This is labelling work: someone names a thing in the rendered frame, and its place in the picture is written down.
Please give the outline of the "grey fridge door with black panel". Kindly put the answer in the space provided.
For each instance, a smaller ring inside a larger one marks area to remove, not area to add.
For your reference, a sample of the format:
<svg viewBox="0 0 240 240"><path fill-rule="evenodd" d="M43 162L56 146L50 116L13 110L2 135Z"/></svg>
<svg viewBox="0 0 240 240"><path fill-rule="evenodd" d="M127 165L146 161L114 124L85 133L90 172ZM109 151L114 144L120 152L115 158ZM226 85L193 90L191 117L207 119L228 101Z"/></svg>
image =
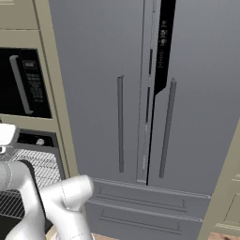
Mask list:
<svg viewBox="0 0 240 240"><path fill-rule="evenodd" d="M240 0L160 0L148 184L213 193L240 119ZM170 85L176 92L159 178Z"/></svg>

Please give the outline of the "beige tall cupboard housing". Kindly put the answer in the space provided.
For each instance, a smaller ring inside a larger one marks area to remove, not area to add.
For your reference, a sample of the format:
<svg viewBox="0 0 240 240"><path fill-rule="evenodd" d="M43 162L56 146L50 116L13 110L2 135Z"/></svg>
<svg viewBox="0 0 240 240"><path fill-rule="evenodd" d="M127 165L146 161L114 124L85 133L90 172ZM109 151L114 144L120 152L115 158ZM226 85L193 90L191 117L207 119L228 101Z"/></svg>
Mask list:
<svg viewBox="0 0 240 240"><path fill-rule="evenodd" d="M0 113L0 123L53 132L64 173L78 173L49 0L0 0L0 48L37 49L51 118Z"/></svg>

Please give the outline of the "grey fridge drawer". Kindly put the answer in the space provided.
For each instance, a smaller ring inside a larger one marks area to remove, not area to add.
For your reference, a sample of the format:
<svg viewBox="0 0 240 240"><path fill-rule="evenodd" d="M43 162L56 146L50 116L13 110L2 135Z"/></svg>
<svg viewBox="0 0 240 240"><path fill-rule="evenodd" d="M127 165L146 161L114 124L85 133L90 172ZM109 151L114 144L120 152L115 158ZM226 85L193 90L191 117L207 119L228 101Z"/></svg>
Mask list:
<svg viewBox="0 0 240 240"><path fill-rule="evenodd" d="M94 179L92 201L186 218L204 218L211 198L102 179Z"/></svg>
<svg viewBox="0 0 240 240"><path fill-rule="evenodd" d="M200 218L150 213L105 202L88 201L87 219L93 233L119 240L197 240Z"/></svg>

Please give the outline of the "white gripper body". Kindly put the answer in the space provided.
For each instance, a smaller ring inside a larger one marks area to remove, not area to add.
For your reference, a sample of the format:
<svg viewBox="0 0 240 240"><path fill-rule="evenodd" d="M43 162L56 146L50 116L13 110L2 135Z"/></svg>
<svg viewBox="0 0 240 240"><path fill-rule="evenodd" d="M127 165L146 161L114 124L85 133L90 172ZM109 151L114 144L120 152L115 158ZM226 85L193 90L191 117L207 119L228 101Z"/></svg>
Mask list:
<svg viewBox="0 0 240 240"><path fill-rule="evenodd" d="M0 123L0 146L13 146L19 134L20 130L15 125Z"/></svg>

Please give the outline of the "beige cupboard run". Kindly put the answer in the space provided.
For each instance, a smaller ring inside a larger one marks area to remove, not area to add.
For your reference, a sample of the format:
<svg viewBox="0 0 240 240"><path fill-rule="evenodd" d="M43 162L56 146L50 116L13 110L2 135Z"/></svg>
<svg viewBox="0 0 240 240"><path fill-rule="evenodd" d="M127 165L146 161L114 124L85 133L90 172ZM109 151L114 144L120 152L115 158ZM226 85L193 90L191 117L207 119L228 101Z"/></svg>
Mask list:
<svg viewBox="0 0 240 240"><path fill-rule="evenodd" d="M208 240L210 232L240 237L240 120L197 240Z"/></svg>

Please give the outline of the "black microwave oven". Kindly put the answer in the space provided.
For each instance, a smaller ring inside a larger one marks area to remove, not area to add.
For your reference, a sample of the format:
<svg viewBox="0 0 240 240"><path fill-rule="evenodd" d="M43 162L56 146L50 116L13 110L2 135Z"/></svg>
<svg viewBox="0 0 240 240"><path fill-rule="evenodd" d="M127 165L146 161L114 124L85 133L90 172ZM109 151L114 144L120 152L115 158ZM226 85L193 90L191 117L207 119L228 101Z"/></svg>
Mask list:
<svg viewBox="0 0 240 240"><path fill-rule="evenodd" d="M18 55L18 66L32 114L26 114L9 57ZM0 48L0 113L51 118L49 100L37 49Z"/></svg>

